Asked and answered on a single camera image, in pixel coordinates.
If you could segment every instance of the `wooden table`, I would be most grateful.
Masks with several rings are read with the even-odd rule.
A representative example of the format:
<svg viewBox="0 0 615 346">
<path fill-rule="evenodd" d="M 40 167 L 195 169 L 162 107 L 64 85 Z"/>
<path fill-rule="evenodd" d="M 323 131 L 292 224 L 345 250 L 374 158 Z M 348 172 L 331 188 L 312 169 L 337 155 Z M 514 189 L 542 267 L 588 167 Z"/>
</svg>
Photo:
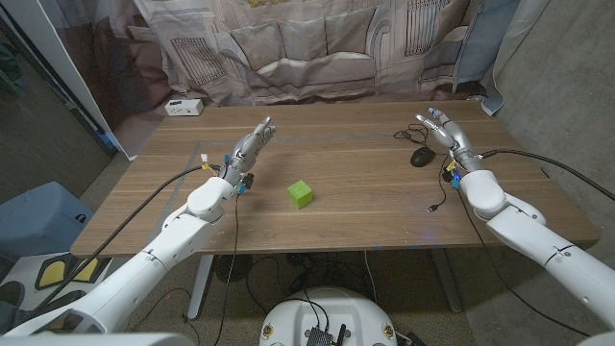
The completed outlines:
<svg viewBox="0 0 615 346">
<path fill-rule="evenodd" d="M 441 157 L 423 168 L 410 165 L 419 146 L 393 134 L 414 114 L 437 107 L 466 132 L 477 152 L 519 148 L 480 104 L 469 101 L 335 104 L 222 108 L 198 117 L 168 117 L 75 241 L 71 252 L 86 256 L 161 183 L 187 167 L 224 162 L 234 143 L 266 116 L 278 131 L 258 156 L 255 182 L 239 198 L 237 253 L 280 253 L 480 246 L 456 192 L 442 200 Z M 430 147 L 444 150 L 433 141 Z M 484 162 L 507 192 L 541 210 L 555 232 L 573 242 L 595 241 L 599 232 L 534 161 L 500 154 Z M 143 248 L 163 217 L 211 175 L 197 171 L 170 185 L 103 252 L 127 256 Z M 313 202 L 297 210 L 286 188 L 299 180 Z M 234 245 L 234 206 L 214 228 L 203 254 L 229 254 Z M 499 241 L 476 219 L 486 242 Z"/>
</svg>

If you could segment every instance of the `computer mouse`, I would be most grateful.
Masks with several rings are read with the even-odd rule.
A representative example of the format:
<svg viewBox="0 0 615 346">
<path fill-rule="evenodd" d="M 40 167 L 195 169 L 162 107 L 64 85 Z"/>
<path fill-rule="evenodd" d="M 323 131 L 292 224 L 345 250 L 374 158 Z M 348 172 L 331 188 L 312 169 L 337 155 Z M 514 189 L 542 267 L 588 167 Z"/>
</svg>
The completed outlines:
<svg viewBox="0 0 615 346">
<path fill-rule="evenodd" d="M 435 152 L 428 147 L 421 147 L 416 149 L 410 163 L 415 167 L 424 167 L 435 158 Z"/>
</svg>

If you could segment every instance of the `robotic hand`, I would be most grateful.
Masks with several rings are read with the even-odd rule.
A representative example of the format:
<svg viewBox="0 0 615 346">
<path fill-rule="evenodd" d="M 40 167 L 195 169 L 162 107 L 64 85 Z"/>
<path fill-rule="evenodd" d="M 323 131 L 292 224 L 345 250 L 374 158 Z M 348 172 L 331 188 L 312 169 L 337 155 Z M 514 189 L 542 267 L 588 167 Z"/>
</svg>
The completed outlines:
<svg viewBox="0 0 615 346">
<path fill-rule="evenodd" d="M 119 332 L 133 310 L 168 270 L 209 241 L 213 224 L 224 215 L 222 202 L 231 200 L 235 188 L 254 166 L 257 155 L 276 132 L 267 117 L 234 147 L 233 157 L 219 177 L 188 196 L 187 203 L 169 215 L 160 234 L 102 281 L 85 297 L 33 318 L 5 334 L 29 336 L 50 332 L 108 334 Z"/>
<path fill-rule="evenodd" d="M 459 186 L 475 215 L 505 245 L 547 269 L 607 326 L 615 329 L 615 271 L 547 228 L 538 209 L 505 193 L 495 175 L 482 166 L 482 157 L 474 153 L 463 130 L 442 111 L 430 109 L 430 113 L 441 123 L 423 115 L 417 114 L 416 118 L 468 172 Z"/>
</svg>

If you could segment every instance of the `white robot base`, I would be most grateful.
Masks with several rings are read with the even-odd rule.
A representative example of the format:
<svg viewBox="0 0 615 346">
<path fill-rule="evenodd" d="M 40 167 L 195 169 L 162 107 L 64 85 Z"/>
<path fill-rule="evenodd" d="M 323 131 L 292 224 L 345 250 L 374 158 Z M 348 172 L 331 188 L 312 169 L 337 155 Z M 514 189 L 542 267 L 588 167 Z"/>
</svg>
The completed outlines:
<svg viewBox="0 0 615 346">
<path fill-rule="evenodd" d="M 313 330 L 318 325 L 316 313 L 310 303 L 301 301 L 307 299 L 305 292 L 301 291 L 277 304 L 269 312 L 260 330 L 260 346 L 339 344 L 342 324 L 346 326 L 341 344 L 343 346 L 397 346 L 391 319 L 371 300 L 349 289 L 332 286 L 310 288 L 307 290 L 307 296 L 315 303 L 313 307 L 318 313 L 320 328 Z M 327 315 L 316 304 L 321 306 Z M 315 337 L 310 340 L 309 336 L 314 332 L 322 337 L 319 340 L 315 340 Z"/>
</svg>

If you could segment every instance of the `wire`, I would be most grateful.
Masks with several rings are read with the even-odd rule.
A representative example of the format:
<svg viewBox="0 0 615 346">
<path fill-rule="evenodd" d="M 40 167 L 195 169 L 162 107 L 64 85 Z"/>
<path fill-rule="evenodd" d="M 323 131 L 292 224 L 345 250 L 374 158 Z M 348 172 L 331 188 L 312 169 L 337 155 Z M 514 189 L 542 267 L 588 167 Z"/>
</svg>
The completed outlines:
<svg viewBox="0 0 615 346">
<path fill-rule="evenodd" d="M 269 311 L 267 311 L 267 309 L 257 300 L 257 298 L 255 297 L 254 293 L 252 292 L 252 289 L 250 288 L 250 273 L 252 273 L 252 269 L 254 269 L 255 266 L 257 266 L 257 264 L 259 264 L 260 262 L 264 261 L 264 260 L 273 260 L 276 263 L 276 267 L 278 269 L 278 284 L 280 284 L 280 290 L 284 293 L 284 294 L 288 294 L 286 292 L 286 290 L 283 288 L 283 284 L 282 281 L 280 280 L 280 262 L 278 261 L 278 259 L 273 258 L 273 257 L 265 257 L 262 259 L 257 260 L 256 262 L 254 262 L 254 264 L 252 264 L 252 267 L 250 268 L 250 270 L 248 271 L 248 274 L 246 275 L 246 288 L 248 289 L 248 294 L 250 294 L 250 297 L 252 297 L 252 300 L 258 305 L 258 307 L 266 314 L 269 313 Z"/>
<path fill-rule="evenodd" d="M 318 303 L 315 302 L 311 302 L 305 299 L 301 299 L 301 298 L 287 298 L 282 300 L 280 303 L 283 302 L 290 302 L 290 301 L 299 301 L 299 302 L 304 302 L 304 303 L 310 303 L 310 304 L 314 304 L 316 307 L 320 308 L 320 310 L 323 311 L 323 313 L 325 314 L 325 317 L 327 317 L 327 326 L 325 327 L 325 333 L 329 331 L 329 316 L 327 315 L 327 312 L 325 311 L 325 309 L 323 307 L 321 307 Z"/>
<path fill-rule="evenodd" d="M 407 336 L 405 336 L 405 335 L 403 335 L 403 334 L 401 334 L 401 333 L 399 333 L 399 332 L 397 332 L 397 331 L 395 331 L 395 335 L 396 335 L 397 337 L 400 337 L 400 338 L 402 338 L 402 339 L 406 340 L 406 341 L 410 341 L 410 345 L 411 345 L 411 344 L 412 344 L 412 342 L 413 342 L 412 340 L 410 340 L 410 338 L 409 338 L 409 337 L 407 337 Z"/>
<path fill-rule="evenodd" d="M 444 160 L 442 161 L 442 166 L 440 167 L 440 170 L 438 171 L 438 184 L 440 185 L 440 189 L 442 190 L 442 193 L 444 194 L 444 198 L 442 199 L 442 202 L 435 204 L 435 205 L 431 205 L 429 208 L 427 208 L 427 212 L 434 212 L 438 210 L 438 208 L 440 208 L 440 206 L 442 206 L 444 202 L 446 202 L 446 190 L 444 190 L 444 186 L 442 186 L 442 171 L 444 170 L 444 163 L 446 163 L 446 160 L 448 158 L 449 158 L 448 155 L 444 158 Z"/>
<path fill-rule="evenodd" d="M 314 307 L 314 303 L 312 303 L 309 300 L 308 292 L 306 290 L 304 290 L 304 294 L 306 295 L 306 299 L 309 302 L 309 305 L 311 306 L 311 309 L 314 310 L 314 314 L 316 315 L 316 328 L 318 328 L 318 330 L 320 330 L 320 317 L 318 317 L 318 312 L 316 312 L 316 308 Z"/>
<path fill-rule="evenodd" d="M 374 277 L 372 276 L 372 271 L 369 269 L 369 263 L 367 262 L 367 251 L 363 251 L 363 255 L 365 255 L 365 267 L 367 267 L 367 272 L 369 273 L 369 280 L 372 281 L 372 289 L 374 290 L 374 302 L 378 303 L 378 296 L 376 296 L 376 285 L 374 284 Z"/>
<path fill-rule="evenodd" d="M 613 194 L 612 192 L 608 191 L 604 187 L 594 183 L 591 179 L 589 179 L 589 178 L 585 177 L 584 175 L 578 173 L 575 169 L 565 165 L 564 163 L 555 161 L 553 159 L 545 158 L 543 156 L 532 154 L 532 153 L 528 153 L 528 152 L 524 152 L 524 151 L 521 151 L 521 150 L 511 150 L 511 149 L 495 149 L 495 150 L 490 150 L 488 152 L 482 153 L 480 155 L 482 156 L 483 159 L 487 159 L 489 157 L 492 157 L 492 156 L 494 156 L 496 154 L 500 154 L 500 153 L 521 155 L 521 156 L 525 156 L 525 157 L 528 157 L 528 158 L 538 159 L 538 160 L 541 160 L 541 161 L 548 162 L 550 164 L 554 164 L 554 165 L 556 165 L 556 166 L 558 166 L 560 168 L 563 168 L 563 169 L 567 170 L 568 172 L 572 173 L 577 178 L 583 180 L 584 182 L 586 182 L 589 185 L 591 185 L 592 187 L 594 187 L 596 190 L 600 191 L 606 197 L 608 197 L 611 200 L 615 201 L 615 194 Z"/>
<path fill-rule="evenodd" d="M 154 312 L 154 309 L 158 306 L 158 304 L 160 304 L 160 302 L 164 299 L 164 298 L 170 298 L 169 294 L 171 294 L 172 292 L 179 290 L 181 292 L 185 292 L 185 294 L 187 294 L 188 299 L 192 298 L 192 296 L 190 295 L 190 292 L 187 291 L 187 289 L 184 288 L 173 288 L 171 290 L 169 290 L 168 292 L 164 293 L 157 301 L 156 303 L 152 306 L 152 308 L 145 314 L 145 316 L 143 318 L 141 318 L 140 321 L 138 321 L 134 327 L 130 328 L 129 330 L 127 330 L 126 332 L 134 332 L 143 322 L 145 322 L 145 320 L 152 314 L 152 312 Z M 197 346 L 201 345 L 201 336 L 199 335 L 199 332 L 196 330 L 196 328 L 194 328 L 194 325 L 192 325 L 190 322 L 187 321 L 187 318 L 184 316 L 184 322 L 190 326 L 190 328 L 192 329 L 192 331 L 194 331 L 194 334 L 196 335 L 196 344 Z"/>
<path fill-rule="evenodd" d="M 412 129 L 412 126 L 418 126 L 420 128 L 419 129 Z M 421 134 L 421 136 L 423 136 L 423 140 L 416 140 L 416 139 L 412 138 L 412 134 L 410 132 Z M 407 126 L 407 129 L 400 130 L 400 131 L 396 132 L 393 135 L 394 138 L 397 138 L 397 139 L 408 139 L 412 143 L 420 144 L 420 145 L 424 145 L 424 146 L 428 146 L 427 145 L 427 138 L 429 136 L 430 136 L 430 131 L 425 126 L 423 126 L 422 124 L 410 124 L 410 125 Z"/>
<path fill-rule="evenodd" d="M 222 319 L 220 320 L 220 329 L 218 330 L 218 336 L 215 338 L 215 342 L 213 346 L 218 344 L 220 341 L 220 336 L 222 335 L 222 328 L 224 327 L 224 314 L 227 311 L 227 299 L 229 298 L 229 282 L 231 281 L 231 274 L 233 274 L 233 264 L 234 264 L 234 256 L 237 253 L 237 239 L 239 238 L 239 215 L 237 214 L 237 205 L 239 204 L 239 194 L 234 199 L 234 223 L 235 223 L 235 233 L 234 233 L 234 249 L 233 249 L 233 259 L 231 259 L 231 269 L 229 270 L 229 276 L 227 277 L 227 286 L 224 291 L 224 305 L 222 306 Z"/>
<path fill-rule="evenodd" d="M 470 212 L 468 211 L 467 206 L 465 205 L 465 201 L 463 200 L 463 197 L 461 196 L 461 192 L 459 192 L 459 190 L 457 191 L 457 194 L 459 195 L 459 199 L 461 200 L 461 204 L 463 205 L 463 209 L 465 210 L 465 214 L 468 216 L 468 220 L 470 220 L 470 223 L 472 224 L 472 227 L 474 228 L 474 232 L 477 233 L 477 235 L 479 236 L 480 239 L 480 243 L 482 244 L 482 248 L 484 249 L 485 254 L 487 254 L 487 257 L 489 258 L 489 261 L 491 262 L 491 266 L 493 267 L 493 269 L 495 270 L 496 274 L 498 275 L 498 278 L 500 279 L 500 281 L 502 282 L 502 284 L 504 284 L 504 286 L 510 291 L 510 293 L 512 293 L 515 297 L 517 297 L 517 299 L 519 299 L 523 304 L 525 304 L 528 308 L 532 309 L 534 312 L 538 313 L 539 315 L 545 317 L 546 319 L 550 320 L 551 322 L 554 322 L 555 324 L 560 325 L 561 327 L 564 327 L 572 332 L 581 334 L 583 336 L 587 336 L 589 337 L 590 334 L 582 332 L 574 327 L 571 327 L 563 322 L 559 322 L 556 319 L 550 317 L 549 315 L 545 314 L 544 312 L 540 311 L 539 309 L 535 308 L 534 306 L 532 306 L 530 303 L 528 303 L 525 299 L 523 299 L 519 294 L 517 294 L 517 292 L 515 292 L 512 287 L 510 287 L 510 285 L 508 285 L 508 283 L 504 280 L 504 278 L 502 277 L 502 274 L 500 274 L 500 271 L 498 270 L 498 267 L 496 266 L 495 261 L 493 261 L 493 258 L 491 257 L 491 254 L 489 253 L 489 250 L 487 249 L 487 245 L 485 245 L 484 241 L 482 240 L 482 236 L 479 233 L 479 230 L 477 229 L 477 226 L 474 224 L 474 221 L 472 220 L 472 217 L 470 216 Z"/>
<path fill-rule="evenodd" d="M 194 325 L 192 323 L 187 321 L 187 318 L 185 319 L 185 323 L 190 326 L 190 328 L 192 328 L 192 331 L 194 331 L 194 333 L 196 334 L 196 346 L 201 346 L 201 336 L 199 335 L 199 332 L 196 330 L 196 328 L 194 328 Z"/>
<path fill-rule="evenodd" d="M 174 291 L 176 291 L 176 290 L 179 290 L 179 291 L 181 291 L 181 292 L 185 292 L 185 294 L 187 294 L 187 295 L 188 295 L 188 299 L 192 298 L 192 296 L 190 295 L 190 292 L 188 292 L 188 290 L 187 290 L 187 289 L 177 287 L 177 288 L 173 288 L 173 289 L 169 290 L 168 292 L 164 293 L 164 294 L 160 297 L 160 299 L 158 299 L 158 300 L 156 301 L 156 303 L 154 304 L 154 306 L 153 306 L 153 307 L 152 307 L 152 308 L 151 308 L 151 309 L 150 309 L 150 310 L 149 310 L 149 311 L 145 314 L 145 317 L 141 318 L 141 320 L 140 320 L 140 321 L 138 321 L 138 322 L 135 324 L 135 326 L 134 326 L 134 327 L 132 327 L 132 328 L 130 328 L 129 330 L 127 330 L 127 332 L 133 332 L 134 330 L 136 330 L 136 329 L 137 329 L 137 328 L 138 328 L 138 327 L 139 327 L 139 326 L 140 326 L 143 322 L 145 322 L 145 320 L 147 319 L 147 317 L 149 317 L 149 316 L 152 314 L 152 312 L 153 312 L 153 311 L 154 311 L 154 309 L 158 306 L 158 304 L 160 304 L 160 302 L 162 301 L 162 299 L 164 299 L 164 298 L 168 298 L 169 294 L 173 293 L 173 292 L 174 292 Z"/>
<path fill-rule="evenodd" d="M 189 169 L 185 170 L 184 172 L 179 173 L 176 176 L 174 176 L 173 178 L 167 180 L 159 188 L 157 188 L 156 191 L 154 191 L 145 201 L 143 201 L 143 203 L 141 203 L 141 205 L 138 206 L 138 208 L 135 209 L 135 211 L 133 211 L 126 218 L 126 220 L 124 220 L 124 222 L 122 222 L 122 224 L 119 225 L 119 227 L 115 231 L 113 231 L 113 233 L 98 247 L 98 249 L 96 249 L 96 251 L 94 251 L 93 254 L 91 254 L 86 260 L 82 261 L 81 264 L 79 264 L 79 266 L 77 266 L 75 269 L 73 269 L 73 271 L 66 277 L 66 279 L 64 279 L 64 281 L 58 287 L 56 287 L 56 289 L 54 289 L 54 291 L 51 292 L 51 294 L 49 294 L 42 302 L 40 302 L 40 304 L 38 304 L 38 306 L 33 310 L 33 313 L 31 314 L 31 316 L 32 316 L 31 318 L 36 317 L 40 313 L 40 311 L 43 308 L 45 308 L 47 306 L 47 304 L 49 304 L 49 302 L 51 302 L 51 300 L 54 299 L 58 295 L 58 293 L 60 293 L 60 291 L 62 291 L 68 284 L 70 284 L 70 282 L 72 282 L 73 279 L 75 279 L 75 277 L 77 277 L 77 275 L 79 273 L 81 273 L 81 271 L 85 267 L 87 267 L 87 265 L 90 262 L 92 262 L 94 259 L 96 259 L 96 257 L 98 255 L 100 255 L 100 253 L 103 252 L 103 250 L 105 250 L 105 248 L 111 243 L 111 241 L 114 240 L 117 235 L 119 235 L 119 233 L 124 229 L 124 227 L 126 227 L 126 225 L 128 225 L 128 223 L 131 222 L 131 220 L 133 220 L 133 218 L 135 218 L 135 216 L 141 210 L 143 210 L 143 208 L 145 208 L 145 206 L 147 206 L 147 204 L 150 203 L 154 199 L 154 197 L 156 197 L 156 195 L 159 194 L 159 192 L 161 192 L 169 184 L 171 184 L 174 181 L 180 179 L 184 175 L 186 175 L 186 174 L 188 174 L 190 172 L 194 172 L 194 171 L 199 170 L 199 169 L 203 169 L 203 167 L 199 165 L 199 166 L 196 166 L 196 167 L 189 168 Z"/>
</svg>

